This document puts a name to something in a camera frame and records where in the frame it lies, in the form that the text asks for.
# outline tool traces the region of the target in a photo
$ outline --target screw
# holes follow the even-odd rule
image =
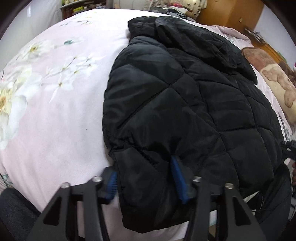
[[[70,183],[63,183],[61,185],[61,188],[65,189],[65,188],[69,188],[70,187]]]
[[[93,182],[95,182],[95,183],[99,183],[99,182],[101,182],[103,179],[102,179],[101,176],[95,176],[95,177],[92,178],[92,180],[93,180]]]
[[[233,189],[233,188],[234,188],[234,185],[233,185],[232,183],[226,183],[226,184],[225,184],[225,187],[226,187],[227,189]]]
[[[193,181],[194,181],[195,183],[200,183],[201,180],[202,180],[201,177],[197,177],[197,176],[195,176]]]

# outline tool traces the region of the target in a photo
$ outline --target jacket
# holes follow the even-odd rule
[[[233,183],[243,197],[272,181],[283,163],[281,127],[240,49],[173,17],[139,17],[128,27],[103,108],[124,226],[144,233],[188,221],[172,155],[210,183]]]

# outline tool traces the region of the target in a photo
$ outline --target dark pants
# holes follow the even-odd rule
[[[275,173],[273,182],[266,185],[248,202],[257,209],[257,218],[267,241],[276,241],[284,230],[291,205],[291,179],[286,165]],[[40,212],[17,190],[6,189],[0,195],[0,219],[16,241],[25,241]]]

